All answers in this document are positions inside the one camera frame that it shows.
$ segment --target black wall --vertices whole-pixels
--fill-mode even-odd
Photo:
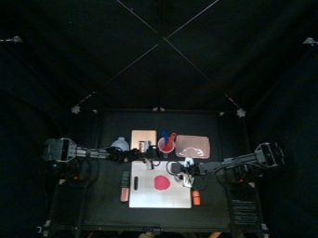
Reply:
[[[274,237],[317,237],[318,228],[318,48],[305,54],[277,78],[249,115],[254,147],[277,141],[286,152],[286,165],[269,172],[262,202]]]
[[[64,135],[68,116],[48,79],[34,73],[31,55],[28,65],[6,46],[0,55],[0,236],[28,237],[50,206],[42,145]]]

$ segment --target black ceiling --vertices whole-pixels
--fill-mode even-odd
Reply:
[[[251,109],[316,36],[317,0],[18,1],[6,49],[72,107]]]

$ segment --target red object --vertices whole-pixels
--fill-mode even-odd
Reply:
[[[173,149],[173,147],[174,147],[174,140],[175,140],[175,138],[177,138],[177,134],[173,133],[171,136],[170,136],[170,138],[169,138],[169,143],[167,143],[166,147],[162,148],[162,151],[163,151],[163,152],[170,152],[170,151],[171,151],[171,149]]]
[[[194,205],[202,204],[201,193],[198,190],[193,191]]]
[[[159,175],[154,178],[154,188],[157,190],[166,190],[170,187],[170,180],[166,176]]]
[[[129,201],[129,193],[130,193],[130,189],[129,188],[122,188],[122,195],[120,195],[120,201],[122,202]]]

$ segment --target orange object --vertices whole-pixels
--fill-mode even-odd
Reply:
[[[193,191],[194,205],[202,204],[202,198],[198,190]]]

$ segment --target light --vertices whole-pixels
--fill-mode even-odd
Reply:
[[[0,39],[0,43],[4,42],[23,43],[24,41],[20,36],[14,36],[12,39]]]
[[[304,44],[310,44],[310,45],[314,46],[314,44],[318,44],[318,42],[314,41],[314,39],[313,39],[312,37],[309,37],[309,38],[305,40]]]

